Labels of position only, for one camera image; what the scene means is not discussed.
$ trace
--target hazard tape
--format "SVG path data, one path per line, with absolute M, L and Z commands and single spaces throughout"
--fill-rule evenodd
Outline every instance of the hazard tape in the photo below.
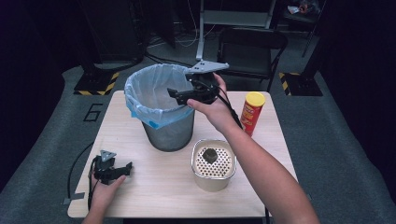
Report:
M 74 91 L 76 95 L 109 95 L 111 90 L 113 90 L 114 85 L 116 84 L 117 77 L 119 77 L 120 73 L 116 73 L 111 78 L 109 84 L 105 91 Z
M 280 82 L 282 83 L 283 91 L 285 92 L 286 95 L 291 95 L 289 84 L 286 80 L 286 74 L 294 75 L 294 76 L 299 76 L 300 74 L 299 73 L 279 73 Z

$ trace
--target light blue plastic bag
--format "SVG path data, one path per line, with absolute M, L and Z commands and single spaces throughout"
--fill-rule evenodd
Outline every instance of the light blue plastic bag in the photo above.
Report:
M 167 88 L 190 91 L 192 85 L 186 79 L 189 68 L 176 64 L 155 64 L 133 73 L 125 83 L 126 105 L 131 116 L 154 129 L 186 118 L 193 109 L 178 105 L 169 96 Z

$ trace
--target pringles can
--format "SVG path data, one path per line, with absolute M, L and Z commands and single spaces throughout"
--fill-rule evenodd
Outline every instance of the pringles can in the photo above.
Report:
M 245 133 L 249 136 L 253 135 L 264 104 L 265 97 L 260 92 L 250 91 L 247 93 L 240 120 Z

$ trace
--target yellow lid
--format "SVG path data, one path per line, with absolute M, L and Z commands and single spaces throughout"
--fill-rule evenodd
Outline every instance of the yellow lid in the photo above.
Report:
M 260 92 L 250 91 L 246 96 L 247 103 L 253 106 L 262 106 L 265 104 L 265 97 Z

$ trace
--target perforated container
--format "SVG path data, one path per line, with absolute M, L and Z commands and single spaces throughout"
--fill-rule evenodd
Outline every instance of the perforated container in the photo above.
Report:
M 204 158 L 208 149 L 214 149 L 217 159 L 210 163 Z M 195 183 L 206 191 L 219 191 L 227 187 L 235 173 L 236 157 L 230 145 L 222 140 L 200 140 L 194 146 L 191 167 Z

